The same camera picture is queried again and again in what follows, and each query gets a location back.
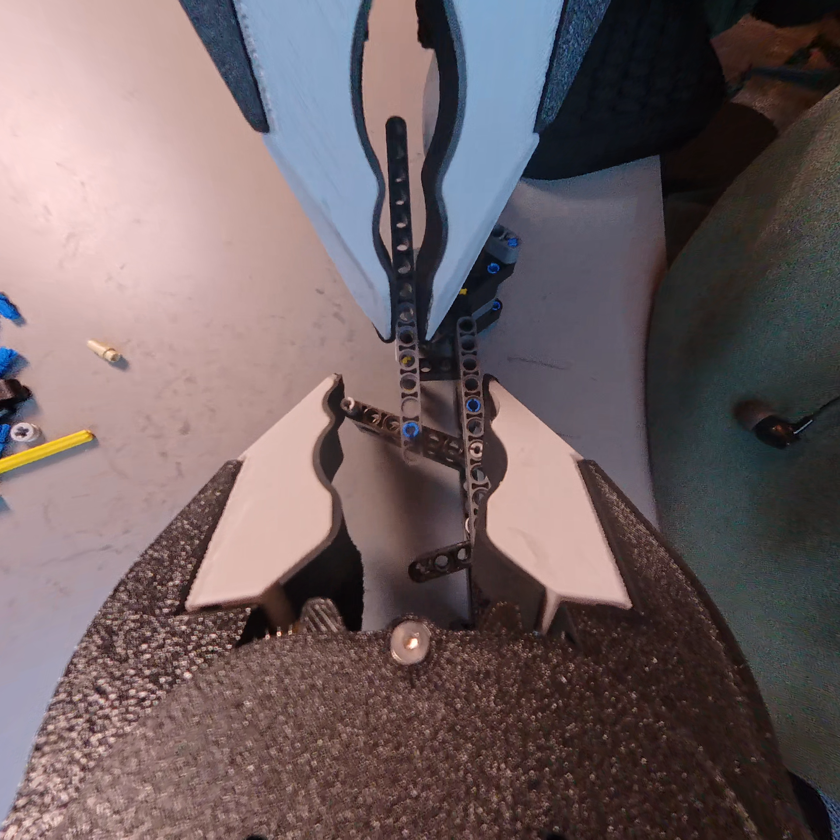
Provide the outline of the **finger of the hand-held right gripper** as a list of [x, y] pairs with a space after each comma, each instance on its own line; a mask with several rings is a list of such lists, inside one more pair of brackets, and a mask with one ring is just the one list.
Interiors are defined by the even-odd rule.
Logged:
[[526, 163], [563, 2], [420, 3], [437, 63], [434, 133], [421, 172], [426, 221], [420, 319], [431, 339], [455, 302]]
[[353, 299], [393, 340], [385, 178], [364, 121], [371, 2], [235, 2], [269, 130], [266, 147]]

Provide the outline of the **yellow toy axle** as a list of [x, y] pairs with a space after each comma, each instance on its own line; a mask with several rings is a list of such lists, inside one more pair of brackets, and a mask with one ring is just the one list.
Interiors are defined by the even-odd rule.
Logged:
[[40, 444], [29, 448], [25, 451], [20, 451], [14, 455], [1, 458], [1, 475], [5, 475], [16, 469], [21, 469], [41, 460], [52, 458], [56, 455], [61, 455], [73, 448], [87, 445], [96, 439], [95, 434], [87, 429], [80, 430], [73, 434], [63, 437], [58, 437], [55, 440]]

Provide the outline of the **long dark grey toy beam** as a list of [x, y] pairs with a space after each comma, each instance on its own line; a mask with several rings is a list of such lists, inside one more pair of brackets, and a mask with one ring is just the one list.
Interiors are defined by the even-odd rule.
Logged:
[[387, 198], [392, 246], [392, 315], [400, 391], [398, 435], [407, 464], [422, 456], [422, 395], [419, 374], [417, 289], [406, 122], [390, 117], [385, 124]]

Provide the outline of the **grey desk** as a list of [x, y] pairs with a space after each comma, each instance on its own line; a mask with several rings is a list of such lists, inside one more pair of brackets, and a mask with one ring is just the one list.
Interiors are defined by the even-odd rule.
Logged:
[[[356, 305], [178, 2], [2, 2], [2, 319], [47, 439], [2, 478], [2, 816], [78, 640], [227, 460], [312, 388], [393, 411]], [[665, 270], [657, 157], [522, 181], [481, 359], [657, 521], [644, 343]], [[110, 344], [109, 364], [87, 347]]]

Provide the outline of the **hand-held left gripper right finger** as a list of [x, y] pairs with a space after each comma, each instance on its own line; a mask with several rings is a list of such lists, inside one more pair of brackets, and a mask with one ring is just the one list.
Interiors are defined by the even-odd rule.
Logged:
[[541, 590], [533, 628], [547, 634], [567, 604], [629, 611], [633, 601], [582, 470], [583, 457], [546, 423], [486, 378], [496, 410], [485, 438], [503, 460], [486, 498], [482, 537]]

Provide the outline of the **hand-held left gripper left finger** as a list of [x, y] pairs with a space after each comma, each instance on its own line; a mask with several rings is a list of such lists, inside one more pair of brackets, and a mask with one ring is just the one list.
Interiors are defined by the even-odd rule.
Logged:
[[333, 478], [343, 379], [321, 381], [240, 458], [224, 511], [185, 600], [196, 613], [259, 606], [295, 617], [285, 585], [336, 539], [343, 519]]

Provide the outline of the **black textured chair cushion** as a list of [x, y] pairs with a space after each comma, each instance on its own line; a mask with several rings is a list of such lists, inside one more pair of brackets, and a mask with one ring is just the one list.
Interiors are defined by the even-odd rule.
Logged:
[[704, 4], [571, 2], [523, 177], [557, 181], [677, 149], [725, 98]]

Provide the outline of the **grey black toy chassis assembly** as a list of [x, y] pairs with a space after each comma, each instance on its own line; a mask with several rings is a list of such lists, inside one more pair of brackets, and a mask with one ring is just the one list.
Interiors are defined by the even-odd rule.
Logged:
[[471, 571], [478, 505], [490, 490], [483, 466], [486, 406], [478, 336], [501, 316], [498, 289], [515, 270], [520, 245], [517, 234], [503, 224], [496, 224], [436, 336], [420, 343], [412, 339], [410, 329], [402, 329], [397, 335], [397, 361], [401, 372], [415, 385], [414, 394], [420, 395], [421, 384], [449, 382], [454, 386], [457, 435], [431, 427], [423, 419], [405, 414], [397, 416], [349, 397], [341, 403], [346, 418], [360, 431], [398, 446], [405, 455], [421, 456], [458, 471], [460, 500], [465, 512], [464, 538], [435, 552], [421, 554], [408, 565], [409, 577], [416, 583], [465, 573], [469, 618], [458, 628], [473, 627], [487, 603]]

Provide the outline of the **pile of small toy parts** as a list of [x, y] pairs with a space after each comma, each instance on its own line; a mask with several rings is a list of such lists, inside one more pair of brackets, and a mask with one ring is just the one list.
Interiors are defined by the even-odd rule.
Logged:
[[13, 348], [1, 346], [1, 454], [11, 445], [35, 445], [43, 434], [33, 422], [18, 417], [33, 393], [18, 378], [25, 365], [23, 355]]

